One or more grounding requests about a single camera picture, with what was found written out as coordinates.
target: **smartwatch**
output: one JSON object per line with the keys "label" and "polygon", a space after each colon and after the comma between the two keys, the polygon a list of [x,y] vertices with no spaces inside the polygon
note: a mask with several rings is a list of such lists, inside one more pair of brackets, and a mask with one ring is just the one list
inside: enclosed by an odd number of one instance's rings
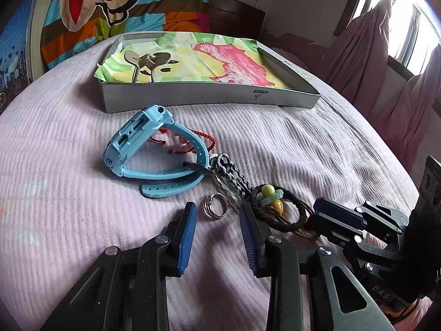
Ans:
{"label": "smartwatch", "polygon": [[112,137],[103,154],[103,160],[119,177],[148,180],[141,186],[146,197],[166,197],[191,189],[204,177],[200,170],[184,166],[168,172],[148,172],[126,167],[127,162],[143,144],[160,128],[167,128],[186,138],[195,148],[196,163],[209,167],[209,156],[204,142],[191,130],[173,120],[173,115],[164,107],[152,105],[137,112]]}

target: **pink curtain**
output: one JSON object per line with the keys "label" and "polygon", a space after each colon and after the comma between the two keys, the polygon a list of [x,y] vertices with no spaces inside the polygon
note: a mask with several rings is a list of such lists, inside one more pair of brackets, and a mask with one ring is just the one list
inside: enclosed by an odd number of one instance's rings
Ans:
{"label": "pink curtain", "polygon": [[386,74],[394,1],[381,0],[374,9],[354,19],[315,71],[368,120]]}
{"label": "pink curtain", "polygon": [[441,46],[438,45],[424,73],[409,79],[402,93],[373,119],[373,127],[408,172],[427,129],[431,108],[440,94]]}

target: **yellow bead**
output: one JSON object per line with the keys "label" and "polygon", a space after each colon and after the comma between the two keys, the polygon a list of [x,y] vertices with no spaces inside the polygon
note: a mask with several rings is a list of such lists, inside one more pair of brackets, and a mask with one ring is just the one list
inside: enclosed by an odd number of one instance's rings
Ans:
{"label": "yellow bead", "polygon": [[277,213],[279,213],[280,215],[282,215],[282,213],[283,213],[283,203],[282,203],[282,201],[281,200],[274,200],[272,203],[271,203],[271,206],[274,208],[274,209],[276,209],[276,211],[277,211]]}
{"label": "yellow bead", "polygon": [[274,189],[274,186],[272,186],[271,184],[265,184],[261,190],[261,193],[264,197],[273,195],[275,192],[276,190]]}

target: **ribbed fabric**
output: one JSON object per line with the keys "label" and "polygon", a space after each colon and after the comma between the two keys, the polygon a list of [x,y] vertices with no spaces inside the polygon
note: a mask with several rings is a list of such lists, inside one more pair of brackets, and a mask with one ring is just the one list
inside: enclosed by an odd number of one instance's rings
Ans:
{"label": "ribbed fabric", "polygon": [[[0,116],[0,295],[24,331],[43,325],[107,246],[142,245],[186,201],[200,206],[216,190],[207,177],[184,194],[146,199],[139,181],[118,178],[103,164],[108,141],[134,114],[105,114],[93,78],[113,41],[50,70]],[[326,196],[353,208],[369,199],[409,214],[418,193],[392,152],[343,97],[295,68],[323,94],[313,109],[170,110],[185,126],[214,136],[216,151],[228,153],[252,185],[272,182],[310,204]],[[167,150],[149,144],[133,163],[151,170],[179,165],[184,157]],[[189,267],[182,278],[168,279],[171,329],[264,330],[270,285],[252,276],[237,214],[215,221],[199,209]],[[286,216],[296,218],[290,210]],[[328,243],[290,239],[300,247]],[[419,314],[427,305],[422,303]],[[411,324],[401,324],[400,330],[411,330]]]}

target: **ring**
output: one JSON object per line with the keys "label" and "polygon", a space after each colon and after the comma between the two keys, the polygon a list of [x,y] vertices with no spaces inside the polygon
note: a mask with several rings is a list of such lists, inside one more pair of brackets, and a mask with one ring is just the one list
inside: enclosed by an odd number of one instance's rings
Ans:
{"label": "ring", "polygon": [[[222,210],[222,214],[216,214],[213,209],[211,208],[211,205],[213,203],[213,198],[218,197],[220,200],[220,203],[223,205],[224,209]],[[207,214],[211,218],[220,219],[227,215],[228,212],[228,199],[225,197],[225,195],[221,193],[213,193],[205,198],[204,201],[204,211],[205,214]]]}

